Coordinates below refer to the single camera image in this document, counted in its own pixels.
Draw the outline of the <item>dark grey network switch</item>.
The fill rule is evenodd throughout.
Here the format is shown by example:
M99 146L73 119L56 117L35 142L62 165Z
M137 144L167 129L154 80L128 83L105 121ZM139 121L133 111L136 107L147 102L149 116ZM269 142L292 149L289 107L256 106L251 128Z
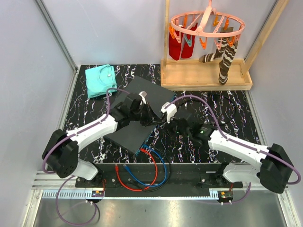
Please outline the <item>dark grey network switch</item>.
M171 102L175 99L176 94L156 85L146 79L139 76L134 79L125 87L125 91L130 93L146 92L146 102L150 104L153 112L159 117L162 117L161 107L166 102ZM139 152L140 147L144 144L152 134L155 125L142 126L140 122L130 122L128 126L106 135L104 138L111 141L112 143L126 149L133 154Z

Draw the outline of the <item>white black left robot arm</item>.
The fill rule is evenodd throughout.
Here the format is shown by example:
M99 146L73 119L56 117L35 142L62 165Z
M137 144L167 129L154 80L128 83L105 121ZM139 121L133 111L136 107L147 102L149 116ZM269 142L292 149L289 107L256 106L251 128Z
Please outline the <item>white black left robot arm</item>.
M125 100L112 108L97 120L70 132L56 130L42 155L46 174L57 174L60 178L77 176L86 180L91 187L102 183L99 169L91 162L78 158L78 153L108 134L114 133L130 122L139 122L142 126L157 125L161 118L152 110L143 93L130 93Z

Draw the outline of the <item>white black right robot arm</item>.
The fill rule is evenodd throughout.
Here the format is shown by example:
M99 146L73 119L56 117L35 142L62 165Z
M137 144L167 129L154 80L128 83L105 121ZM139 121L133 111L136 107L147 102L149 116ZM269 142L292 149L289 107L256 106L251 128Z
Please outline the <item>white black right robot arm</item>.
M189 138L194 144L237 157L244 164L224 164L215 175L219 187L230 183L259 183L266 189L283 193L293 172L293 163L285 149L278 145L264 146L244 141L210 124L175 117L165 122L169 133Z

